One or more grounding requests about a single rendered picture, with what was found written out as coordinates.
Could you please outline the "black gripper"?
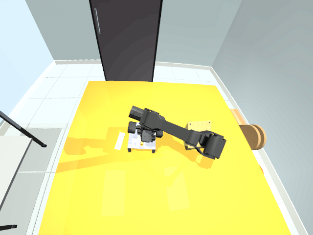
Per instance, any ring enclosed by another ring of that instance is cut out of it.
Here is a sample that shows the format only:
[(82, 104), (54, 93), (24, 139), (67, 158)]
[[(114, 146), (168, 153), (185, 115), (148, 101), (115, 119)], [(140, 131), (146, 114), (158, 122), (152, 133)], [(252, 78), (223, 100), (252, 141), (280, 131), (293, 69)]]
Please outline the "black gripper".
[[(128, 133), (135, 134), (135, 130), (137, 130), (137, 135), (140, 135), (140, 137), (141, 137), (141, 133), (140, 133), (141, 129), (142, 129), (141, 125), (136, 126), (136, 122), (129, 121)], [(162, 136), (163, 136), (162, 130), (160, 130), (160, 131), (153, 130), (152, 133), (156, 133), (156, 138), (162, 138)]]

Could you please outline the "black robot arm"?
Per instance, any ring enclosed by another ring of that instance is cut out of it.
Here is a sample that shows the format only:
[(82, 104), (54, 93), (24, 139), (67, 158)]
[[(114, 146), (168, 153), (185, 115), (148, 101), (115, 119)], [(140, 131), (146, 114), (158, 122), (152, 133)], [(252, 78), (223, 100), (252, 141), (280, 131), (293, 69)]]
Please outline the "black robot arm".
[[(224, 136), (214, 133), (209, 130), (195, 131), (188, 130), (176, 124), (166, 121), (166, 119), (159, 115), (158, 112), (144, 108), (132, 106), (128, 117), (139, 121), (142, 129), (141, 142), (153, 142), (156, 136), (152, 133), (153, 130), (164, 131), (180, 140), (185, 141), (187, 145), (195, 147), (197, 152), (201, 153), (204, 157), (210, 159), (219, 159), (226, 143)], [(198, 143), (204, 148), (201, 152)]]

